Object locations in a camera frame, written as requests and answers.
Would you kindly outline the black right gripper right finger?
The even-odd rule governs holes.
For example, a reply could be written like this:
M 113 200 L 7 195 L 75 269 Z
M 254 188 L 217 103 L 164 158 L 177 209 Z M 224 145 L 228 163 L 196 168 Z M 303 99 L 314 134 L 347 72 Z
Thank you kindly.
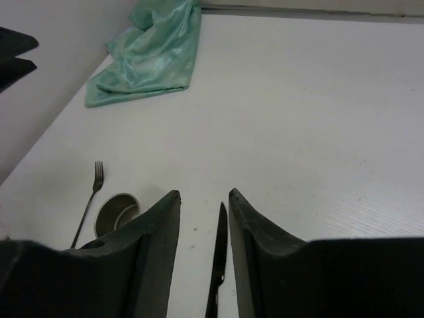
M 304 241 L 237 189 L 229 226 L 241 317 L 422 317 L 423 239 Z

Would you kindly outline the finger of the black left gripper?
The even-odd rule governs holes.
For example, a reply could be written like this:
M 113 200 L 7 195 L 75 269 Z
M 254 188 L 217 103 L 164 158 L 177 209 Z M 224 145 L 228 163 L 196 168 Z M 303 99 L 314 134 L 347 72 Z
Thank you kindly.
M 38 47 L 33 36 L 1 27 L 1 61 L 6 62 Z
M 35 71 L 37 66 L 30 60 L 13 58 L 1 63 L 0 92 L 2 93 L 15 82 Z

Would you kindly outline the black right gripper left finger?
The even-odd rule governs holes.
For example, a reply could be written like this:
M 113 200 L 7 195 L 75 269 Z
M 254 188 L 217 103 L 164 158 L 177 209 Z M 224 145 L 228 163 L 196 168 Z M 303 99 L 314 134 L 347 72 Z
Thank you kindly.
M 181 197 L 79 249 L 1 242 L 2 317 L 165 317 L 180 231 Z

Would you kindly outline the black table knife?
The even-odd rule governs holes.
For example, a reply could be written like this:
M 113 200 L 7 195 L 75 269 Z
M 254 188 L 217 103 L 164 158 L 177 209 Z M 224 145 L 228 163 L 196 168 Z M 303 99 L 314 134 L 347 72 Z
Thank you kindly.
M 220 204 L 217 235 L 213 255 L 213 266 L 207 307 L 206 318 L 218 318 L 218 293 L 219 288 L 225 280 L 225 268 L 227 262 L 228 247 L 228 216 L 224 203 Z

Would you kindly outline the metal cup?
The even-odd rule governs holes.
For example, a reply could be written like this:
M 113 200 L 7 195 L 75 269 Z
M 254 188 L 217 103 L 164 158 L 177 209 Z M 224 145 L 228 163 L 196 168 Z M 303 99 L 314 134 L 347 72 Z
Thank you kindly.
M 95 237 L 99 238 L 118 229 L 140 215 L 136 197 L 118 193 L 110 197 L 99 209 L 94 222 Z

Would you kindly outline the dark metal fork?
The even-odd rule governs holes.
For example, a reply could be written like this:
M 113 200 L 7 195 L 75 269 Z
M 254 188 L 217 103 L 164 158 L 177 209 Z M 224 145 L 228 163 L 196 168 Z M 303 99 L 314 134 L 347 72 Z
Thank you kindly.
M 85 223 L 85 219 L 87 217 L 89 208 L 91 207 L 91 203 L 93 201 L 93 198 L 94 198 L 95 194 L 97 192 L 99 192 L 101 190 L 101 188 L 103 187 L 104 179 L 105 179 L 105 172 L 104 172 L 103 162 L 102 161 L 95 161 L 95 173 L 94 173 L 94 182 L 93 182 L 93 187 L 92 187 L 92 194 L 90 195 L 89 200 L 87 202 L 87 205 L 85 206 L 85 210 L 83 212 L 83 215 L 81 216 L 81 220 L 79 222 L 77 231 L 74 235 L 74 239 L 71 243 L 70 248 L 76 247 L 76 244 L 78 242 L 83 224 Z

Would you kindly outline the green satin placemat cloth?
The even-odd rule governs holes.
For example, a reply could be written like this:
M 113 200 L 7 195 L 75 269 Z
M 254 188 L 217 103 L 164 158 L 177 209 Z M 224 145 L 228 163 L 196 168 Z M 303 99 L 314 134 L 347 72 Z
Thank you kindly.
M 107 43 L 113 62 L 87 82 L 87 108 L 183 91 L 191 83 L 199 3 L 139 1 L 129 21 L 131 28 Z

